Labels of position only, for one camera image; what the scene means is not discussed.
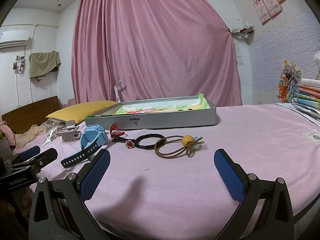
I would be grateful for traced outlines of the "beige claw hair clip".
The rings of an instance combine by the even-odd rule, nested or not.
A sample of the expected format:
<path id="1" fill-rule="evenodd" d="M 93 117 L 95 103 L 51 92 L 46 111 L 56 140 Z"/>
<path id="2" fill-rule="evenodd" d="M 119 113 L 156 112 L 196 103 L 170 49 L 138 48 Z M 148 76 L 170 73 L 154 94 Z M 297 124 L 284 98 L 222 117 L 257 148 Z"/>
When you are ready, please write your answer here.
<path id="1" fill-rule="evenodd" d="M 74 142 L 80 139 L 81 131 L 74 120 L 68 120 L 66 121 L 66 126 L 60 130 L 59 135 L 62 142 Z"/>

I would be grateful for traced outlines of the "blue kids smartwatch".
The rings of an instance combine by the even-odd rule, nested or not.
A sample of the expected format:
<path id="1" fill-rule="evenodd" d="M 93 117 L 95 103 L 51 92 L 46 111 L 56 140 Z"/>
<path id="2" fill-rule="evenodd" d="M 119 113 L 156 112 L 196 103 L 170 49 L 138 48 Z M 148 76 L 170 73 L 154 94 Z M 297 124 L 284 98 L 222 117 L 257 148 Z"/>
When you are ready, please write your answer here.
<path id="1" fill-rule="evenodd" d="M 107 133 L 100 125 L 89 125 L 85 128 L 80 138 L 81 150 L 73 155 L 70 155 L 61 160 L 63 168 L 70 168 L 85 160 L 90 160 L 90 157 L 95 154 L 101 146 L 107 142 Z"/>

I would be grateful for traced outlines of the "small gold red earring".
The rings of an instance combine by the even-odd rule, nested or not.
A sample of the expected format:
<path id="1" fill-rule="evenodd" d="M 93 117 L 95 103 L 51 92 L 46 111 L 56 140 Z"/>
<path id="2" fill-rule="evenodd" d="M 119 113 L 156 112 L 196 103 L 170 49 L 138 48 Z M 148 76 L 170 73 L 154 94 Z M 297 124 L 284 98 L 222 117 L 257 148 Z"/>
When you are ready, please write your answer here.
<path id="1" fill-rule="evenodd" d="M 134 148 L 135 144 L 131 140 L 127 140 L 127 141 L 125 141 L 125 146 L 128 149 L 132 149 L 132 148 Z"/>

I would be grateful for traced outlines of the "brown hair tie yellow bead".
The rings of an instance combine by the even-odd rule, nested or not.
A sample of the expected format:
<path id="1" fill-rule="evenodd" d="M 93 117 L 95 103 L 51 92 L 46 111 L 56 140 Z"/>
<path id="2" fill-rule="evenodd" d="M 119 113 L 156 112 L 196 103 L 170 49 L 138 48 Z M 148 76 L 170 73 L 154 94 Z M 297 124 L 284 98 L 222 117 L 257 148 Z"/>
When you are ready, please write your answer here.
<path id="1" fill-rule="evenodd" d="M 183 156 L 191 158 L 203 144 L 203 137 L 172 135 L 159 139 L 154 145 L 154 151 L 162 159 L 176 159 Z"/>

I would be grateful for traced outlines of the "black hair clip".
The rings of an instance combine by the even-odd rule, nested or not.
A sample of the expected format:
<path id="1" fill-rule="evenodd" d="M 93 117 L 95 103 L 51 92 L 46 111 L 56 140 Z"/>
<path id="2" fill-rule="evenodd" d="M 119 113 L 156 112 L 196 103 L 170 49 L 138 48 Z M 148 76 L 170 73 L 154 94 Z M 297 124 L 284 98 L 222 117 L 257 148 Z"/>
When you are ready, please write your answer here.
<path id="1" fill-rule="evenodd" d="M 125 143 L 126 141 L 128 141 L 128 139 L 125 139 L 124 137 L 118 136 L 118 135 L 111 135 L 112 141 L 113 142 L 121 142 L 121 143 Z"/>

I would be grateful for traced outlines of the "wooden headboard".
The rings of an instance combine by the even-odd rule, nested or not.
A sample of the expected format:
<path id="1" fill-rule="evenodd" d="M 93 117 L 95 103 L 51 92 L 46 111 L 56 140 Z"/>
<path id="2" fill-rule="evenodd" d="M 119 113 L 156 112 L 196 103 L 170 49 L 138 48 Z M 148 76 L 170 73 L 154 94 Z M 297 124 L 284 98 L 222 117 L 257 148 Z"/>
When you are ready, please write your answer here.
<path id="1" fill-rule="evenodd" d="M 23 134 L 32 125 L 40 126 L 47 120 L 47 115 L 60 109 L 58 97 L 53 96 L 9 111 L 2 115 L 2 120 L 7 122 L 13 132 Z"/>

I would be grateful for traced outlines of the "floral satin pillow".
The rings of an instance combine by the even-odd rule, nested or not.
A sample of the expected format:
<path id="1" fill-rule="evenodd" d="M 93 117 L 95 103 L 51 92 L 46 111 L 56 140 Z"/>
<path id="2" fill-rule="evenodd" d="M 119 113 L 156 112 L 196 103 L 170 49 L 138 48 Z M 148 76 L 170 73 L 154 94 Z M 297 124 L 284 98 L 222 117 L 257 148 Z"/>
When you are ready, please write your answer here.
<path id="1" fill-rule="evenodd" d="M 65 126 L 65 122 L 55 119 L 55 118 L 49 118 L 47 119 L 45 122 L 43 122 L 42 124 L 40 124 L 40 126 L 46 130 L 46 132 L 48 132 L 50 129 L 58 126 L 58 125 L 62 125 Z"/>

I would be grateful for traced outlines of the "yellow pillow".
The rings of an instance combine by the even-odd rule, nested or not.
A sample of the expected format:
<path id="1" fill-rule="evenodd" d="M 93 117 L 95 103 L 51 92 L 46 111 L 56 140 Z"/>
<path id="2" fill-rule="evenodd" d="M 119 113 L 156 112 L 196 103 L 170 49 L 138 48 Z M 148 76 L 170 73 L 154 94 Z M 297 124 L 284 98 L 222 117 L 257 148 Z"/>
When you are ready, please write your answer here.
<path id="1" fill-rule="evenodd" d="M 60 121 L 74 120 L 76 124 L 79 124 L 85 119 L 86 116 L 94 114 L 115 104 L 116 102 L 108 100 L 79 103 L 55 111 L 47 115 L 47 118 L 53 118 Z"/>

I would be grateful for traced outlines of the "white paper tag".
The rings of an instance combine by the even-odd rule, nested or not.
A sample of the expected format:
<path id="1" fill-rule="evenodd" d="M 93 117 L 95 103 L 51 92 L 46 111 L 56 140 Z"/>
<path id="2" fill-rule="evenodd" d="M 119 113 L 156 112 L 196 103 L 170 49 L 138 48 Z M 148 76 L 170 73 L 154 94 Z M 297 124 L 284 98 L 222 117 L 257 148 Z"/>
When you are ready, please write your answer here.
<path id="1" fill-rule="evenodd" d="M 303 135 L 315 144 L 320 144 L 320 133 L 316 130 L 305 132 Z"/>

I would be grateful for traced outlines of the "green hanging towel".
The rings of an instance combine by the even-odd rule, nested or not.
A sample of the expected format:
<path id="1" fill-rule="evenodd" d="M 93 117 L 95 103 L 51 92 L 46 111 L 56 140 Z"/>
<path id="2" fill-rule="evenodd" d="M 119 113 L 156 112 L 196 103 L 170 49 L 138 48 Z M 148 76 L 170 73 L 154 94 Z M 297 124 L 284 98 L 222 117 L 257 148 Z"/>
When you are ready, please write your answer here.
<path id="1" fill-rule="evenodd" d="M 58 51 L 31 53 L 29 55 L 29 79 L 39 79 L 49 72 L 57 71 L 60 65 Z"/>

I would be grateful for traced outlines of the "pink bed blanket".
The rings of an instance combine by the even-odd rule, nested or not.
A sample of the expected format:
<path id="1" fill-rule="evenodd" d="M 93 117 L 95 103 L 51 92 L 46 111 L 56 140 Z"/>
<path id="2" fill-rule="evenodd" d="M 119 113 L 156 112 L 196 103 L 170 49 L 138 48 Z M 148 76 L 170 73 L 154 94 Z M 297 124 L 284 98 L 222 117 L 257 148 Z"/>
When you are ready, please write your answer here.
<path id="1" fill-rule="evenodd" d="M 131 239 L 212 239 L 238 206 L 213 163 L 222 148 L 247 173 L 284 178 L 293 214 L 319 195 L 319 127 L 278 105 L 219 107 L 217 125 L 163 129 L 160 134 L 203 137 L 193 157 L 162 159 L 153 151 L 107 143 L 111 163 L 86 202 L 100 226 Z"/>

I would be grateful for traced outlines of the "stack of books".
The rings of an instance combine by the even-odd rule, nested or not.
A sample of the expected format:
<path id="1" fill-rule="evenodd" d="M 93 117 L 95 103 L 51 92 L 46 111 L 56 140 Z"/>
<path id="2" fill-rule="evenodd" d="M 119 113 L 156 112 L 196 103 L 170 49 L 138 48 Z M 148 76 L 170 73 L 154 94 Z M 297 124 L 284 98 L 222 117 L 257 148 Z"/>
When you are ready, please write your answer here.
<path id="1" fill-rule="evenodd" d="M 291 102 L 280 102 L 277 105 L 292 110 L 319 126 L 319 79 L 302 78 Z"/>

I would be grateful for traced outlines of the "white air conditioner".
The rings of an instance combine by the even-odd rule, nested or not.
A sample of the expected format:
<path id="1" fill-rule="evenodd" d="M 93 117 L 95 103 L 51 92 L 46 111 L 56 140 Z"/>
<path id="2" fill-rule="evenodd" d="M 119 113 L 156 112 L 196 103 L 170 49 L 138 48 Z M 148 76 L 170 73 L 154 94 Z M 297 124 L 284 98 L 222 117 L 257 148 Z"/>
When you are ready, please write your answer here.
<path id="1" fill-rule="evenodd" d="M 29 31 L 27 30 L 11 30 L 1 32 L 0 48 L 21 47 L 27 44 L 29 40 Z"/>

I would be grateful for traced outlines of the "grey shallow tray box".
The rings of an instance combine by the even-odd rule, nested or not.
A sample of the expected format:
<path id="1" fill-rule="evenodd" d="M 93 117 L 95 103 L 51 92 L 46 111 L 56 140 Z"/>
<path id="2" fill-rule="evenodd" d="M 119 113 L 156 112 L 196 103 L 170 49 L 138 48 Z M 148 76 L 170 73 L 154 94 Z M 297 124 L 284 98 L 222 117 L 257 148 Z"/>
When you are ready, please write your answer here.
<path id="1" fill-rule="evenodd" d="M 120 130 L 167 129 L 212 126 L 216 124 L 216 106 L 207 100 L 210 109 L 171 113 L 115 115 L 123 102 L 118 102 L 85 118 L 86 125 L 99 124 L 109 129 L 113 124 Z"/>

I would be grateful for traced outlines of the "colourful painted tray liner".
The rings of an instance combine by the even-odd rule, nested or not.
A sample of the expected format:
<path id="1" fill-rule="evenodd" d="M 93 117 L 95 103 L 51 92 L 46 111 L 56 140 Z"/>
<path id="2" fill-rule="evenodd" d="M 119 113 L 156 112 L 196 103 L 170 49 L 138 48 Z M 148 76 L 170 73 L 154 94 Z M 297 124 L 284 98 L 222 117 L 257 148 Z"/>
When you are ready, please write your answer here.
<path id="1" fill-rule="evenodd" d="M 171 113 L 210 109 L 209 103 L 203 94 L 183 96 L 179 98 L 161 98 L 123 102 L 116 110 L 115 115 Z"/>

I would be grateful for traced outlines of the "pink curtain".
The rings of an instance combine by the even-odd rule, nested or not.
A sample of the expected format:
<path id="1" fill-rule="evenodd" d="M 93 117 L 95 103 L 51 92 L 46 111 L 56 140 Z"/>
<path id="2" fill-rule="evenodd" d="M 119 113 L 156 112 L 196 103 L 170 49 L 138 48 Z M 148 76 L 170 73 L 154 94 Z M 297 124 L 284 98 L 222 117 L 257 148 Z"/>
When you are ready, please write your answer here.
<path id="1" fill-rule="evenodd" d="M 80 0 L 71 77 L 77 103 L 203 94 L 240 106 L 227 25 L 206 0 Z"/>

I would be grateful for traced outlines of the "curtain tieback hook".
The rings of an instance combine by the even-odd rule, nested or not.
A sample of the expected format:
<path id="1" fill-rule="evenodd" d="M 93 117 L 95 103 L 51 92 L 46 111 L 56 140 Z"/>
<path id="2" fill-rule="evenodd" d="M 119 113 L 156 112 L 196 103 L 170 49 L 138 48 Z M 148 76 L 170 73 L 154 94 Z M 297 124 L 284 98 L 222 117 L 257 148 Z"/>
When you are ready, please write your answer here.
<path id="1" fill-rule="evenodd" d="M 247 36 L 255 31 L 254 27 L 251 25 L 246 25 L 242 28 L 229 29 L 229 32 L 233 36 Z"/>

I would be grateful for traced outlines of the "wall switch and charger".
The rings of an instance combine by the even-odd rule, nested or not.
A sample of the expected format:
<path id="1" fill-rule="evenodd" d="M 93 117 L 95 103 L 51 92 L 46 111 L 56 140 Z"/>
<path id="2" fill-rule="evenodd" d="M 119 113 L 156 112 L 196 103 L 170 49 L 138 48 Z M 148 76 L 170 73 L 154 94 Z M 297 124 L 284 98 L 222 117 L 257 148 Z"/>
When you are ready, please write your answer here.
<path id="1" fill-rule="evenodd" d="M 23 74 L 25 70 L 25 57 L 17 55 L 12 68 L 19 74 Z"/>

